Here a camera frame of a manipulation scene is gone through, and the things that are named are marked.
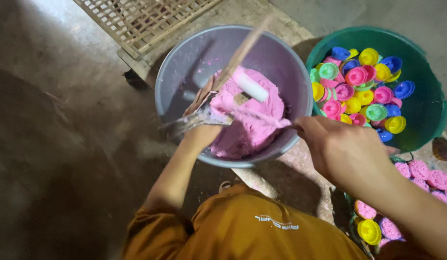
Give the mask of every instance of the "steamed pink cake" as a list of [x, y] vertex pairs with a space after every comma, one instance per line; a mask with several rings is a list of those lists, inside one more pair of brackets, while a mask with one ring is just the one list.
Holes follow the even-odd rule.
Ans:
[[424, 191], [429, 192], [429, 185], [427, 185], [427, 183], [424, 180], [418, 179], [418, 178], [414, 178], [413, 180], [411, 180], [411, 182], [416, 184], [416, 186], [418, 186], [419, 188], [423, 189]]
[[395, 163], [395, 168], [400, 172], [400, 174], [405, 178], [410, 178], [410, 168], [408, 167], [408, 164], [401, 162], [401, 163]]
[[373, 219], [374, 217], [376, 217], [377, 213], [374, 208], [372, 208], [368, 204], [365, 204], [365, 202], [361, 200], [355, 201], [355, 212], [357, 215], [365, 219]]
[[440, 170], [432, 170], [427, 178], [427, 184], [438, 190], [447, 189], [447, 174]]
[[398, 227], [388, 218], [383, 218], [379, 224], [381, 227], [382, 235], [390, 240], [396, 240], [401, 238], [401, 233]]
[[409, 163], [410, 173], [413, 178], [418, 178], [421, 180], [427, 180], [429, 176], [429, 169], [425, 162], [421, 160], [414, 160]]

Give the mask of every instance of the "pink dough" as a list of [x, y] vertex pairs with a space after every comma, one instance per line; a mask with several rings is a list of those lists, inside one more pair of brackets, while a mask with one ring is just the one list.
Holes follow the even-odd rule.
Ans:
[[432, 170], [427, 178], [427, 184], [444, 191], [447, 189], [447, 174], [440, 170]]
[[410, 168], [408, 167], [408, 164], [401, 162], [401, 163], [395, 163], [395, 168], [400, 172], [400, 174], [405, 178], [410, 178]]
[[398, 227], [394, 224], [394, 222], [390, 221], [388, 218], [383, 218], [379, 225], [382, 230], [382, 235], [387, 237], [390, 240], [396, 240], [401, 238], [401, 233]]
[[422, 180], [427, 180], [429, 176], [429, 169], [425, 162], [421, 160], [414, 160], [408, 164], [410, 168], [410, 173], [413, 178], [418, 178]]
[[432, 196], [434, 196], [435, 198], [443, 201], [445, 204], [447, 204], [447, 196], [445, 195], [444, 192], [441, 191], [433, 191], [431, 192]]
[[355, 202], [355, 211], [359, 216], [365, 219], [373, 219], [376, 217], [376, 210], [361, 200]]
[[[252, 98], [241, 106], [236, 106], [234, 96], [241, 93], [242, 90], [233, 78], [242, 72], [268, 91], [269, 96], [264, 102], [259, 103]], [[281, 120], [284, 114], [284, 103], [278, 96], [278, 87], [260, 72], [252, 69], [238, 67], [232, 78], [211, 100], [210, 106], [221, 113], [230, 112], [234, 115], [233, 123], [224, 127], [217, 139], [209, 146], [211, 153], [217, 157], [239, 159], [254, 154], [273, 142], [278, 128], [290, 124], [287, 119]], [[262, 118], [263, 116], [267, 116], [271, 120]]]

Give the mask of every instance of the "bamboo basket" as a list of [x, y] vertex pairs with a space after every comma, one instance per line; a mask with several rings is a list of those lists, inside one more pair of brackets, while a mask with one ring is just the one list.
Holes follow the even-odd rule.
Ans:
[[221, 0], [74, 0], [134, 59]]

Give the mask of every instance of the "concrete floor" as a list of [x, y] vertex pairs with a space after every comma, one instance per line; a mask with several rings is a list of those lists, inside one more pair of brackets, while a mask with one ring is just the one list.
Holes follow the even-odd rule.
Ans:
[[[175, 146], [72, 0], [0, 0], [0, 259], [118, 259]], [[230, 169], [198, 162], [184, 214]]]

